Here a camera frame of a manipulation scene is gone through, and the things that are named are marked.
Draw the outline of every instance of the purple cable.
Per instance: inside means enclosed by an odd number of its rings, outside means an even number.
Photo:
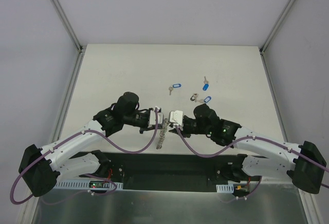
[[[242,140],[245,140],[245,139],[250,139],[250,137],[248,137],[248,136],[247,136],[247,137],[243,137],[243,138],[236,139],[235,141],[231,142],[228,146],[226,146],[224,149],[222,149],[221,151],[218,151],[218,152],[215,153],[215,154],[212,154],[212,155],[203,155],[203,154],[200,154],[200,153],[198,153],[197,151],[195,151],[195,150],[194,150],[194,149],[193,149],[193,148],[187,143],[187,141],[185,140],[185,138],[182,136],[182,134],[181,134],[181,132],[180,132],[180,129],[179,129],[177,126],[175,126],[175,128],[176,128],[176,131],[177,131],[178,135],[180,136],[180,138],[182,139],[182,141],[184,142],[184,144],[187,146],[187,148],[189,148],[189,150],[192,151],[192,152],[193,152],[194,154],[196,154],[197,156],[204,157],[204,158],[210,158],[210,157],[218,156],[219,154],[223,153],[225,150],[227,150],[229,147],[235,145],[236,143],[238,143],[238,142],[240,142],[240,141],[242,141]],[[297,151],[295,151],[295,150],[293,150],[293,149],[290,149],[290,150],[289,150],[289,148],[288,148],[287,146],[284,146],[284,145],[282,145],[282,144],[279,144],[279,143],[274,142],[274,141],[272,141],[272,140],[270,140],[270,139],[267,139],[267,138],[255,137],[255,139],[256,139],[256,140],[261,140],[261,141],[264,141],[264,142],[271,143],[271,144],[276,145],[276,146],[278,146],[278,147],[280,147],[280,148],[282,148],[282,149],[284,149],[284,150],[286,150],[286,151],[288,151],[288,152],[290,151],[291,153],[293,153],[293,154],[295,154],[295,155],[297,155],[297,156],[300,156],[300,157],[303,158],[304,160],[306,160],[306,161],[312,163],[313,165],[315,165],[315,166],[321,168],[322,170],[326,171],[327,173],[329,173],[329,169],[327,169],[327,168],[324,167],[323,165],[317,163],[317,162],[314,161],[314,160],[309,159],[308,157],[306,157],[306,156],[304,156],[304,155],[298,153]]]
[[[95,178],[95,179],[99,179],[99,180],[102,180],[102,181],[106,181],[106,182],[114,185],[114,189],[113,190],[107,191],[105,193],[96,193],[96,192],[94,192],[94,195],[96,195],[96,196],[106,196],[106,195],[109,195],[109,194],[113,193],[118,188],[118,186],[114,182],[112,182],[111,180],[109,180],[109,179],[100,178],[100,177],[97,177],[97,176],[94,176],[94,175],[91,175],[91,174],[85,174],[85,176],[87,176],[89,178]],[[52,203],[46,202],[43,198],[41,198],[41,202],[44,203],[45,205],[53,206],[53,205],[57,205],[59,203],[65,202],[67,200],[70,200],[70,199],[74,198],[75,196],[77,196],[77,195],[79,195],[81,193],[84,193],[84,192],[87,193],[88,191],[81,190],[81,191],[75,192],[74,194],[70,195],[69,197],[67,197],[65,199],[62,199],[62,200],[60,200],[58,202],[52,202]]]
[[[200,157],[203,157],[203,158],[210,158],[210,157],[215,157],[215,156],[218,156],[220,155],[221,153],[223,153],[224,151],[226,151],[227,149],[229,149],[231,146],[235,145],[236,143],[242,141],[242,140],[245,140],[246,138],[249,138],[249,137],[243,137],[243,138],[239,138],[239,139],[236,139],[235,141],[231,142],[228,146],[226,146],[224,149],[216,152],[215,154],[211,154],[211,155],[204,155],[204,154],[200,154],[198,153],[197,151],[195,151],[189,144],[188,142],[185,140],[185,138],[183,137],[183,135],[181,134],[180,132],[180,129],[175,126],[176,128],[176,131],[178,133],[178,135],[180,136],[180,138],[182,139],[182,141],[184,142],[184,144],[186,145],[187,148],[189,148],[190,151],[192,151],[194,154],[196,154],[197,156],[200,156]]]
[[[117,146],[114,142],[112,142],[109,138],[107,138],[106,136],[104,136],[103,134],[101,134],[100,132],[96,131],[96,130],[85,130],[86,133],[96,133],[98,134],[99,136],[101,136],[102,138],[104,138],[105,140],[107,140],[111,145],[113,145],[115,148],[117,148],[118,150],[122,151],[122,152],[125,152],[125,153],[128,153],[128,154],[138,154],[138,153],[141,153],[143,151],[145,151],[148,147],[150,147],[150,145],[152,144],[153,140],[155,139],[155,136],[156,136],[156,133],[158,131],[158,110],[157,108],[155,108],[154,110],[155,112],[155,128],[154,128],[154,134],[153,134],[153,137],[151,138],[151,140],[149,141],[149,143],[144,147],[142,148],[141,150],[138,150],[138,151],[127,151],[125,149],[122,149],[120,148],[119,146]],[[79,133],[76,133],[70,137],[68,137],[67,139],[63,140],[62,142],[60,142],[59,144],[57,144],[56,146],[53,147],[53,149],[57,149],[58,147],[62,146],[64,143],[70,141],[71,139],[79,136],[79,135],[82,135],[82,132],[79,132]],[[46,153],[44,153],[42,156],[40,156],[38,159],[36,159],[34,162],[32,162],[31,164],[29,164],[19,175],[18,177],[16,178],[16,180],[14,181],[12,187],[11,187],[11,190],[10,190],[10,201],[12,202],[12,204],[15,204],[15,205],[19,205],[19,204],[23,204],[25,203],[26,201],[28,201],[29,199],[31,199],[31,197],[33,197],[33,194],[31,194],[30,196],[28,196],[27,198],[25,198],[24,200],[22,201],[16,201],[14,199],[14,191],[15,191],[15,188],[17,186],[17,183],[19,182],[19,180],[22,178],[22,176],[28,171],[30,170],[31,167],[33,167],[34,165],[36,165],[39,161],[41,161],[43,158],[45,158],[47,155],[49,155],[51,153],[51,151],[47,151]]]
[[[63,145],[64,143],[68,142],[69,140],[81,135],[82,133],[76,133],[72,136],[70,136],[69,138],[63,140],[62,142],[60,142],[59,144],[57,144],[56,146],[54,146],[54,150],[56,148],[58,148],[59,146]],[[47,155],[49,155],[51,153],[51,151],[47,151],[46,153],[44,153],[42,156],[40,156],[38,159],[36,159],[34,162],[32,162],[30,165],[28,165],[19,175],[18,177],[16,178],[16,180],[14,181],[14,184],[12,184],[12,187],[11,187],[11,190],[10,190],[10,201],[15,204],[15,205],[19,205],[19,204],[22,204],[22,203],[25,203],[26,201],[28,201],[29,199],[31,199],[31,197],[33,197],[33,195],[31,194],[30,196],[28,196],[27,198],[25,198],[24,200],[22,201],[16,201],[14,199],[14,191],[15,191],[15,188],[17,186],[17,183],[19,182],[19,180],[22,178],[22,176],[28,171],[30,170],[31,167],[33,167],[34,165],[36,165],[39,161],[41,161],[43,158],[45,158]]]
[[[326,184],[321,184],[321,186],[325,187],[325,188],[328,188],[329,189],[329,185],[326,185]]]
[[[246,200],[247,198],[249,198],[253,194],[255,194],[255,191],[258,189],[258,187],[260,186],[260,184],[262,182],[262,178],[263,177],[261,176],[261,178],[259,179],[259,181],[258,181],[257,185],[255,186],[255,188],[247,196],[245,196],[246,198],[245,197],[238,197],[238,198],[232,198],[231,200],[228,200],[228,201],[221,200],[221,202],[223,202],[223,203],[231,203],[231,202],[234,202],[236,200]]]
[[[149,141],[149,143],[142,149],[138,150],[138,151],[127,151],[119,146],[117,146],[114,142],[112,142],[109,138],[107,138],[105,135],[101,134],[100,132],[96,131],[96,130],[85,130],[85,133],[95,133],[99,136],[101,136],[102,138],[104,138],[107,142],[109,142],[113,147],[115,147],[116,149],[124,152],[124,153],[127,153],[127,154],[139,154],[145,150],[148,149],[148,147],[151,146],[151,144],[153,143],[154,139],[155,139],[155,136],[156,136],[156,133],[158,131],[158,110],[157,108],[155,108],[154,110],[155,112],[155,128],[154,128],[154,133],[153,133],[153,136],[151,138],[151,140]]]

